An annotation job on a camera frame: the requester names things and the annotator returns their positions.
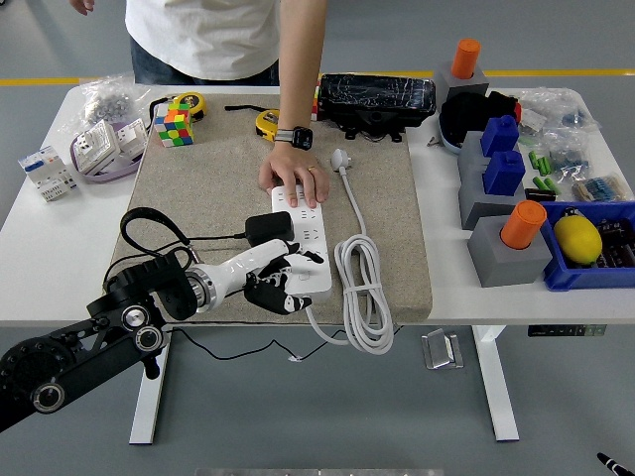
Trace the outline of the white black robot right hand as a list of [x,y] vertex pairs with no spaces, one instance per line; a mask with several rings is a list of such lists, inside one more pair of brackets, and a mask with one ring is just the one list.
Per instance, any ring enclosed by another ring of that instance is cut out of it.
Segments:
[[604,465],[612,474],[616,476],[629,475],[629,471],[626,468],[618,464],[614,459],[610,458],[608,455],[602,452],[597,452],[596,457],[600,461],[600,463]]

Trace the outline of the person's left hand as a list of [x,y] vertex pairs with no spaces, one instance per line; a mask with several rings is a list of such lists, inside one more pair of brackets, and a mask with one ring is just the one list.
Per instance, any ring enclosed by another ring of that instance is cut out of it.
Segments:
[[296,185],[303,187],[306,204],[315,208],[329,196],[329,176],[309,151],[293,148],[289,143],[276,142],[263,160],[258,175],[260,188],[270,193],[275,186],[284,187],[291,207],[299,204]]

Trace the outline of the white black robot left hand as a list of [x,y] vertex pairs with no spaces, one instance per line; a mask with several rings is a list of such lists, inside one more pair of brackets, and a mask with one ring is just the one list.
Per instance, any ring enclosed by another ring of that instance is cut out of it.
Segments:
[[287,315],[331,295],[332,281],[323,255],[301,244],[273,239],[218,266],[196,265],[201,275],[201,309],[214,309],[237,292],[258,307]]

